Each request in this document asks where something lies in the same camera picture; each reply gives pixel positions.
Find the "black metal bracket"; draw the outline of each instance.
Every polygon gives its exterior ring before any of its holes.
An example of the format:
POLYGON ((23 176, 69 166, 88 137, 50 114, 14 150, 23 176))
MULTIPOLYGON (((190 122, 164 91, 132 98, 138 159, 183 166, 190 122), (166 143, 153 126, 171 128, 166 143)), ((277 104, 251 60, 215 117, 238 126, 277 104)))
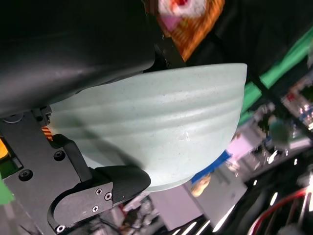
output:
POLYGON ((150 177, 137 167, 91 169, 74 141, 60 134, 49 141, 41 127, 50 114, 45 107, 0 119, 1 137, 17 163, 4 182, 42 234, 61 234, 149 186, 150 177))

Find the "gray surface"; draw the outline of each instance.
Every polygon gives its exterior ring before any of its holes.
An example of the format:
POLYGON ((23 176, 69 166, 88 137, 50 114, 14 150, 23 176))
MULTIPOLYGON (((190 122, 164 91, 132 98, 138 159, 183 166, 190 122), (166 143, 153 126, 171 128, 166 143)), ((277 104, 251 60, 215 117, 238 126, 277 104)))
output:
POLYGON ((149 197, 169 231, 202 215, 201 210, 184 186, 152 192, 149 197))
MULTIPOLYGON (((184 186, 190 190, 191 182, 184 186)), ((242 180, 222 165, 211 174, 211 181, 203 193, 193 198, 214 227, 245 192, 246 186, 242 180)))

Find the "black cable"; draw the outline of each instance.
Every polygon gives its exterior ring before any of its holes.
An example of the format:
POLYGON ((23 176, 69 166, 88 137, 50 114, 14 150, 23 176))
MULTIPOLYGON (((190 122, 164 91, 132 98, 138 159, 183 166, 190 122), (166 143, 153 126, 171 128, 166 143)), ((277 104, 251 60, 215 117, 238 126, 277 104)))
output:
POLYGON ((111 224, 110 222, 108 222, 108 221, 106 221, 100 217, 99 217, 99 220, 101 223, 109 226, 111 229, 113 229, 115 232, 117 232, 118 235, 122 235, 122 233, 119 231, 119 229, 115 225, 111 224))
POLYGON ((39 235, 40 233, 39 232, 31 232, 29 230, 27 230, 26 228, 24 228, 22 225, 19 224, 19 226, 25 231, 27 232, 29 235, 39 235))

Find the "white light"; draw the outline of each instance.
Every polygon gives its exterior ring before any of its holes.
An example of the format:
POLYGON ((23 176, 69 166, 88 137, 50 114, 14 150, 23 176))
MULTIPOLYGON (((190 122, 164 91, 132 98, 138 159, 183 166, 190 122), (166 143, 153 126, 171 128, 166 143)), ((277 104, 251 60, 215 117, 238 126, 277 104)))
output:
POLYGON ((277 198, 277 195, 278 195, 277 192, 274 193, 274 195, 273 195, 273 197, 272 197, 272 200, 270 201, 270 205, 271 205, 271 206, 274 205, 274 202, 275 202, 275 200, 276 200, 276 198, 277 198))
POLYGON ((172 235, 176 235, 180 232, 180 229, 177 229, 172 235))
POLYGON ((203 225, 202 228, 200 228, 200 230, 196 233, 196 235, 200 235, 204 231, 204 229, 209 225, 210 222, 211 222, 210 220, 207 221, 205 225, 203 225))
POLYGON ((313 212, 313 194, 311 193, 311 199, 309 204, 309 212, 313 212))
POLYGON ((182 235, 187 235, 187 233, 190 232, 190 230, 192 230, 192 228, 196 225, 196 222, 192 223, 183 233, 182 235))
POLYGON ((268 158, 268 164, 271 164, 274 161, 275 156, 277 155, 277 150, 268 158))
POLYGON ((313 211, 313 175, 310 174, 310 179, 309 179, 309 186, 307 189, 307 193, 311 193, 311 199, 310 199, 310 204, 309 204, 309 212, 313 211))
POLYGON ((234 209, 235 205, 229 209, 229 211, 227 211, 226 215, 224 215, 224 217, 217 223, 217 225, 215 226, 215 228, 213 229, 213 232, 217 232, 218 229, 221 228, 221 226, 223 225, 223 223, 225 222, 225 220, 227 219, 227 217, 229 216, 229 214, 231 213, 231 211, 234 209))

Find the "metal frame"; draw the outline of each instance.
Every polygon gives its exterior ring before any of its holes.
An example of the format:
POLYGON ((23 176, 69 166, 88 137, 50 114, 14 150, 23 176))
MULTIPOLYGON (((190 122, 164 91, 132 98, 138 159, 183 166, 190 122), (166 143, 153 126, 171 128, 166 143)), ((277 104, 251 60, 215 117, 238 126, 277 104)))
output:
POLYGON ((4 182, 40 232, 54 235, 110 209, 112 197, 105 195, 112 195, 113 184, 102 176, 106 183, 92 186, 91 172, 76 144, 59 135, 51 146, 35 113, 24 113, 15 123, 0 120, 1 134, 20 162, 4 182), (57 153, 64 157, 56 158, 57 153))

